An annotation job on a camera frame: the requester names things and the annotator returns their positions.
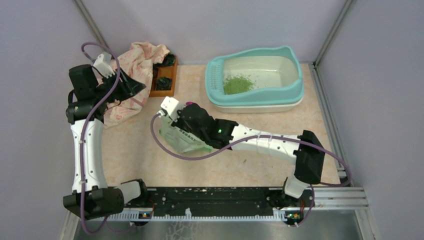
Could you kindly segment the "green litter bag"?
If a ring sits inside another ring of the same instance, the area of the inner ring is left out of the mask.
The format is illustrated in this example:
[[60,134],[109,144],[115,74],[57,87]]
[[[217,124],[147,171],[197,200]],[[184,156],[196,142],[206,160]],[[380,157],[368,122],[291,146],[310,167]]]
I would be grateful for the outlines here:
[[212,152],[213,148],[191,133],[187,133],[176,126],[169,117],[159,117],[161,127],[159,134],[178,154],[194,152]]

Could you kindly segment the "purple plastic scoop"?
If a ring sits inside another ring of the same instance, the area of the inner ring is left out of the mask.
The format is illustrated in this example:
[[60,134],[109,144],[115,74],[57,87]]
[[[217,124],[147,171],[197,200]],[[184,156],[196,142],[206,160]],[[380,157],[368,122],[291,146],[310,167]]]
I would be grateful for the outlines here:
[[199,108],[200,106],[196,104],[195,102],[188,101],[185,103],[185,108],[195,109]]

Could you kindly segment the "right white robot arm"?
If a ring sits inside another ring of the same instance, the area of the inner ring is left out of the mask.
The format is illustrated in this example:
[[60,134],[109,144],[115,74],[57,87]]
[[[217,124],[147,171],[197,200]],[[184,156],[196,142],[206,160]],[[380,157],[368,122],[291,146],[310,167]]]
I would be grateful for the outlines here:
[[192,103],[170,109],[171,126],[191,134],[216,150],[228,146],[233,151],[251,151],[283,159],[294,165],[282,191],[287,206],[295,206],[306,188],[319,184],[322,178],[325,153],[314,132],[301,135],[282,135],[256,130],[236,121],[213,118]]

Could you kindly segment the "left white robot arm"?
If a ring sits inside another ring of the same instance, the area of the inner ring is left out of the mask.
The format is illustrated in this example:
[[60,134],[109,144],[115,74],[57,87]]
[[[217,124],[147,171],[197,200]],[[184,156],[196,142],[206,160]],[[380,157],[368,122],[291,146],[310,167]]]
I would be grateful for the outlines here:
[[146,85],[107,63],[83,64],[68,72],[73,90],[65,111],[74,141],[72,193],[63,206],[82,220],[121,213],[130,203],[144,207],[150,193],[142,179],[109,186],[103,169],[101,141],[108,104],[134,97]]

